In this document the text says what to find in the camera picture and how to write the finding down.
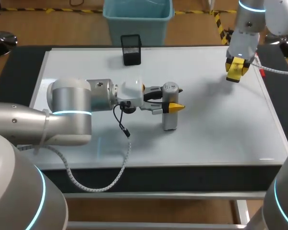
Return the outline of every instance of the gray cylinder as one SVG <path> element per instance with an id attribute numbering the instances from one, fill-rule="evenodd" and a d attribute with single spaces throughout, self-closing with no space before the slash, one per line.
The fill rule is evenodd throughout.
<path id="1" fill-rule="evenodd" d="M 117 103 L 115 89 L 111 79 L 87 80 L 91 85 L 92 112 L 112 110 Z"/>
<path id="2" fill-rule="evenodd" d="M 91 92 L 83 88 L 58 88 L 52 91 L 52 111 L 91 111 Z"/>
<path id="3" fill-rule="evenodd" d="M 167 82 L 162 87 L 162 102 L 178 103 L 179 88 L 174 82 Z M 178 112 L 162 114 L 163 130 L 175 130 L 178 123 Z"/>
<path id="4" fill-rule="evenodd" d="M 264 197 L 263 216 L 269 230 L 288 230 L 288 157 Z"/>
<path id="5" fill-rule="evenodd" d="M 240 0 L 236 16 L 236 28 L 248 33 L 259 33 L 265 28 L 264 0 Z"/>
<path id="6" fill-rule="evenodd" d="M 1 136 L 0 165 L 0 230 L 66 229 L 68 209 L 63 194 Z"/>

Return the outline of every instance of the cylindrical object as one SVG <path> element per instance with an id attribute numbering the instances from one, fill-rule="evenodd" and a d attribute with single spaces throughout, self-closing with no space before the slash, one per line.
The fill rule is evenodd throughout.
<path id="1" fill-rule="evenodd" d="M 112 110 L 117 103 L 115 86 L 111 79 L 87 80 L 91 85 L 92 112 Z"/>
<path id="2" fill-rule="evenodd" d="M 288 157 L 264 197 L 263 216 L 269 230 L 288 230 Z"/>
<path id="3" fill-rule="evenodd" d="M 60 190 L 0 136 L 0 230 L 64 230 L 67 221 Z"/>
<path id="4" fill-rule="evenodd" d="M 85 80 L 59 79 L 47 89 L 47 103 L 51 111 L 87 111 L 91 109 L 91 86 Z"/>
<path id="5" fill-rule="evenodd" d="M 91 91 L 85 88 L 54 88 L 52 112 L 59 111 L 91 112 Z"/>
<path id="6" fill-rule="evenodd" d="M 267 27 L 274 35 L 288 35 L 288 0 L 264 2 Z"/>
<path id="7" fill-rule="evenodd" d="M 0 103 L 0 135 L 17 144 L 39 144 L 46 114 L 19 104 Z M 49 117 L 45 144 L 84 145 L 91 139 L 89 114 L 61 114 Z"/>
<path id="8" fill-rule="evenodd" d="M 174 82 L 167 82 L 162 87 L 162 102 L 178 103 L 179 88 Z M 178 123 L 178 112 L 162 114 L 163 130 L 175 130 Z"/>
<path id="9" fill-rule="evenodd" d="M 260 33 L 265 28 L 264 0 L 240 0 L 236 16 L 236 29 Z"/>

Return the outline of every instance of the light blue bin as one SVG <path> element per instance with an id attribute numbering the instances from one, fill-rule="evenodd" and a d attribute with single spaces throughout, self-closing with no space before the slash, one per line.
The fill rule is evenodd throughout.
<path id="1" fill-rule="evenodd" d="M 133 34 L 143 46 L 163 45 L 174 14 L 172 0 L 105 0 L 103 9 L 114 46 L 121 45 L 121 35 Z"/>

